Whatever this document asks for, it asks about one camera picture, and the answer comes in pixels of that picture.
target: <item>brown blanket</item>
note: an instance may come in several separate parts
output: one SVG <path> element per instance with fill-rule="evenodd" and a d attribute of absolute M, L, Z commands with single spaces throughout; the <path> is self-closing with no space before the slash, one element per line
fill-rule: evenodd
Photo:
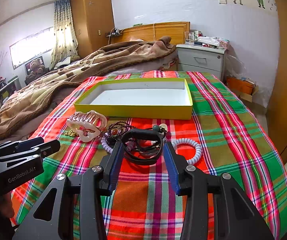
<path fill-rule="evenodd" d="M 45 112 L 61 89 L 78 87 L 90 76 L 104 76 L 138 63 L 153 61 L 175 51 L 169 36 L 159 41 L 120 42 L 102 47 L 82 60 L 54 70 L 14 93 L 0 108 L 0 140 Z"/>

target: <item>drawer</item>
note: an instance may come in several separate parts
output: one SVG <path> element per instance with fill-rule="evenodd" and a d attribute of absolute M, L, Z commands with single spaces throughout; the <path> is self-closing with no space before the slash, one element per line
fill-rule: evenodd
<path fill-rule="evenodd" d="M 196 49 L 178 48 L 179 63 L 222 71 L 223 55 Z"/>
<path fill-rule="evenodd" d="M 185 65 L 185 64 L 178 64 L 178 71 L 208 72 L 208 73 L 214 75 L 219 80 L 221 80 L 221 72 L 216 71 L 216 70 L 212 70 L 212 69 L 206 69 L 206 68 L 202 68 L 202 67 Z"/>

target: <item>curtain rod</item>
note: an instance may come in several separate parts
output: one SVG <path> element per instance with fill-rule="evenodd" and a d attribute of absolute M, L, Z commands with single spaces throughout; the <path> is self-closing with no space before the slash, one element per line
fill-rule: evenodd
<path fill-rule="evenodd" d="M 21 14 L 24 14 L 24 13 L 26 13 L 26 12 L 29 12 L 29 11 L 31 11 L 31 10 L 40 8 L 40 7 L 45 6 L 45 5 L 48 5 L 48 4 L 52 4 L 52 3 L 56 2 L 56 1 L 59 1 L 59 0 L 54 0 L 54 1 L 51 1 L 51 2 L 42 3 L 42 4 L 39 4 L 39 5 L 34 6 L 34 7 L 32 7 L 32 8 L 29 8 L 29 9 L 27 9 L 27 10 L 24 10 L 24 11 L 22 11 L 22 12 L 16 14 L 16 15 L 14 15 L 14 16 L 12 16 L 12 17 L 6 19 L 6 20 L 3 21 L 2 23 L 0 23 L 0 27 L 1 27 L 2 25 L 4 25 L 5 23 L 11 21 L 12 19 L 14 19 L 14 18 L 20 16 Z"/>

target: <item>patterned curtain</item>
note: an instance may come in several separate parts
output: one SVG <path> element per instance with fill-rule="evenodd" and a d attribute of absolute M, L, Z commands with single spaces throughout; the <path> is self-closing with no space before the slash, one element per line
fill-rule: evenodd
<path fill-rule="evenodd" d="M 60 60 L 78 55 L 78 41 L 73 28 L 69 0 L 59 0 L 54 3 L 53 31 L 55 44 L 52 49 L 50 69 L 53 69 Z"/>

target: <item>green pants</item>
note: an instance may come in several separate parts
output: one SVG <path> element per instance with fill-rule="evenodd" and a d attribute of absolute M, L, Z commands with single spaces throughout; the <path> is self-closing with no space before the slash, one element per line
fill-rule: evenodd
<path fill-rule="evenodd" d="M 259 6 L 264 7 L 264 5 L 263 5 L 263 0 L 257 0 L 257 1 L 258 1 L 258 3 L 259 3 Z"/>

